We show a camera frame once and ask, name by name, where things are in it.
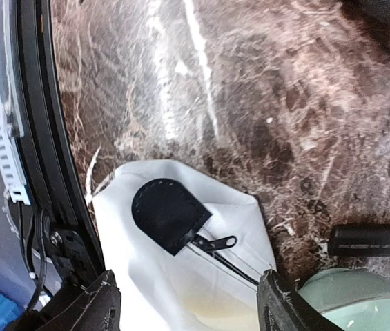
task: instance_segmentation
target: black tool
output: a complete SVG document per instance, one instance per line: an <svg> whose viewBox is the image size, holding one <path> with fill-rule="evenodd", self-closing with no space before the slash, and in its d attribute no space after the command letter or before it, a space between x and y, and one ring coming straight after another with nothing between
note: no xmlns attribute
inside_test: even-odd
<svg viewBox="0 0 390 331"><path fill-rule="evenodd" d="M337 225L328 252L341 257L390 257L390 224Z"/></svg>

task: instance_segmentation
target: zipper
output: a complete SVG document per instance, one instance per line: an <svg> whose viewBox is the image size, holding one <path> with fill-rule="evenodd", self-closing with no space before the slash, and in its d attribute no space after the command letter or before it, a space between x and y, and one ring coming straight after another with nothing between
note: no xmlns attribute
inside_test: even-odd
<svg viewBox="0 0 390 331"><path fill-rule="evenodd" d="M198 234L192 239L191 243L199 248L202 252L206 253L210 257L213 257L216 261L221 263L224 267L228 268L230 271L234 272L245 281L252 283L253 285L258 286L259 282L247 275L245 272L240 270L237 266L230 263L225 259L221 254L217 253L218 250L227 250L232 248L237 243L237 238L235 236L224 237L217 240L209 241L208 239L200 236Z"/></svg>

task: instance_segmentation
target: white bag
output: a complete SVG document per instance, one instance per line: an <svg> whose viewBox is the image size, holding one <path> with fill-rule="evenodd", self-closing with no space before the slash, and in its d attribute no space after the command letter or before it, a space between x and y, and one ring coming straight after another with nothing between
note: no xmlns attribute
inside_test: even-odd
<svg viewBox="0 0 390 331"><path fill-rule="evenodd" d="M232 248L220 251L229 263L256 281L275 269L254 197L180 162L124 164L93 200L106 268L121 290L121 330L258 331L256 285L192 243L169 254L135 224L133 197L159 178L180 182L210 211L198 234L208 240L236 236Z"/></svg>

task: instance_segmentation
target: zipper pull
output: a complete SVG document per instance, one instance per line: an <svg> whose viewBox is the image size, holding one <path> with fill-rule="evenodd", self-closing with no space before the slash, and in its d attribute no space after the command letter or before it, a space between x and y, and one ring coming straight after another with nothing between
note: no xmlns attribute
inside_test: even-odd
<svg viewBox="0 0 390 331"><path fill-rule="evenodd" d="M232 248L237 243L237 238L235 236L228 236L218 240L209 241L203 236L195 235L195 238L192 240L192 244L206 253L213 253L217 250L226 250Z"/></svg>

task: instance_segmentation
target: marble floor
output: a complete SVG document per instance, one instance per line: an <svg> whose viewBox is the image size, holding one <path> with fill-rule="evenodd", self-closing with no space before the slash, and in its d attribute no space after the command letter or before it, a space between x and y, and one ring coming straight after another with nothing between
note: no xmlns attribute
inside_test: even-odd
<svg viewBox="0 0 390 331"><path fill-rule="evenodd" d="M282 274L333 265L338 223L390 223L390 27L335 0L52 0L87 197L172 158L254 194Z"/></svg>

